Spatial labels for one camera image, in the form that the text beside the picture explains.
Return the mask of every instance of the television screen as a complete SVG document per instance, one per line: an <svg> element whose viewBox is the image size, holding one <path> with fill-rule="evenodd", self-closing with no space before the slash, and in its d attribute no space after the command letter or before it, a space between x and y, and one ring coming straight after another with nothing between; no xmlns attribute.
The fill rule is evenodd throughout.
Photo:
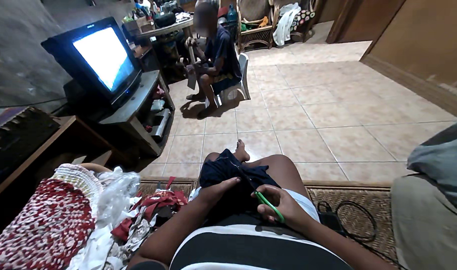
<svg viewBox="0 0 457 270"><path fill-rule="evenodd" d="M88 65L110 91L115 91L134 71L113 28L105 28L73 42Z"/></svg>

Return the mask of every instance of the water bottle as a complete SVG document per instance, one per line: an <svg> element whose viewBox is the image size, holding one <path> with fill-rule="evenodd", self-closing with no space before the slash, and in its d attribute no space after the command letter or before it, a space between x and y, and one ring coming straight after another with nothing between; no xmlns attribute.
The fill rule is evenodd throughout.
<svg viewBox="0 0 457 270"><path fill-rule="evenodd" d="M237 21L237 12L233 8L233 4L230 4L230 6L228 8L227 21L229 21L229 22Z"/></svg>

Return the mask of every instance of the black cable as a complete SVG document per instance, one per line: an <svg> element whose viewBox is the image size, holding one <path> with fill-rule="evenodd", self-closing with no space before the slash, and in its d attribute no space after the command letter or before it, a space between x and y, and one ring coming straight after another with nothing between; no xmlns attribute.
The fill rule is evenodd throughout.
<svg viewBox="0 0 457 270"><path fill-rule="evenodd" d="M64 98L64 97L63 97L63 98L61 97L61 98L59 98L59 99L58 99L58 98L57 98L57 99L52 99L52 100L50 100L50 101L48 100L48 101L35 102L35 103L23 104L23 105L0 106L0 108L2 109L2 108L6 108L6 107L7 107L7 108L8 108L8 107L9 107L9 108L12 108L12 107L27 107L27 106L33 106L33 105L38 105L38 104L47 103L47 102L52 102L52 101L58 101L58 100L60 101L60 100L62 100L62 99L64 100L64 99L66 99L66 97L65 97L65 98Z"/></svg>
<svg viewBox="0 0 457 270"><path fill-rule="evenodd" d="M323 205L325 206L325 209L327 212L331 212L332 211L332 208L330 207L330 204L326 201L321 201L317 204L317 210L320 212L320 205ZM383 253L381 253L380 251L366 245L365 243L367 242L372 242L375 240L375 238L377 237L377 223L375 221L375 218L373 218L372 214L370 214L369 211L367 211L363 206L357 204L356 202L353 202L353 201L343 201L341 202L337 208L335 209L335 215L337 215L338 217L338 211L340 209L340 207L342 206L354 206L356 208L358 208L360 211L364 212L364 214L370 219L370 223L372 224L372 228L373 228L373 233L370 235L370 236L358 236L356 234L352 234L352 233L349 233L344 225L342 223L340 223L340 227L342 227L342 230L345 232L345 234L350 237L351 239L353 239L355 242L359 243L362 247L366 248L367 250L369 250L370 252L374 253L375 255L378 255L379 257L383 257L389 261L391 261L392 263L394 263L396 266L400 267L400 268L403 268L405 270L408 270L407 268L405 268L403 265L399 264L397 261L395 261L394 259L390 258L388 255L385 255Z"/></svg>

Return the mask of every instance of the hand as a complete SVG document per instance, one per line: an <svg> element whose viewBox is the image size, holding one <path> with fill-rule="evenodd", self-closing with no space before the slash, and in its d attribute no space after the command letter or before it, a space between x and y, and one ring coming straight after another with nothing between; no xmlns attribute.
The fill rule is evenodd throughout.
<svg viewBox="0 0 457 270"><path fill-rule="evenodd" d="M258 187L257 191L262 193L263 196L277 208L280 214L284 216L285 223L292 229L300 231L304 224L315 221L285 190L265 184ZM275 223L275 219L278 218L277 213L268 205L258 205L257 211L269 222Z"/></svg>
<svg viewBox="0 0 457 270"><path fill-rule="evenodd" d="M201 188L199 194L195 199L199 199L202 202L207 203L213 207L222 198L225 192L240 182L240 178L234 177L228 180L222 181L219 184L214 184L211 187Z"/></svg>
<svg viewBox="0 0 457 270"><path fill-rule="evenodd" d="M193 65L188 65L185 67L185 69L188 75L195 74L195 67Z"/></svg>
<svg viewBox="0 0 457 270"><path fill-rule="evenodd" d="M189 47L196 47L197 46L197 41L192 38L191 36L185 40L185 47L188 49Z"/></svg>

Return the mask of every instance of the wooden door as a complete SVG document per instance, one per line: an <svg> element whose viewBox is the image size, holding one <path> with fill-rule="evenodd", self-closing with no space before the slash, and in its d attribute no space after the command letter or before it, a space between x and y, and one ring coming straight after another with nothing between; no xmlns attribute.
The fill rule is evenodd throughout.
<svg viewBox="0 0 457 270"><path fill-rule="evenodd" d="M345 0L327 43L377 40L405 0Z"/></svg>

